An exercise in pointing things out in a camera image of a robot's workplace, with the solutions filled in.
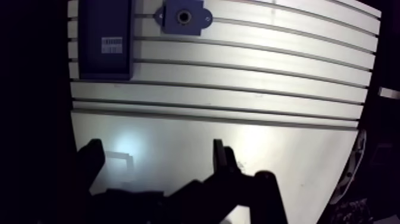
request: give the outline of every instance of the slatwall panel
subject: slatwall panel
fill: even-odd
[[[206,0],[201,36],[163,34],[137,1],[133,77],[79,79],[77,2],[68,2],[75,108],[356,127],[374,65],[380,12],[351,0]]]

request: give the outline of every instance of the barcode label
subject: barcode label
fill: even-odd
[[[101,38],[102,54],[122,54],[122,37]]]

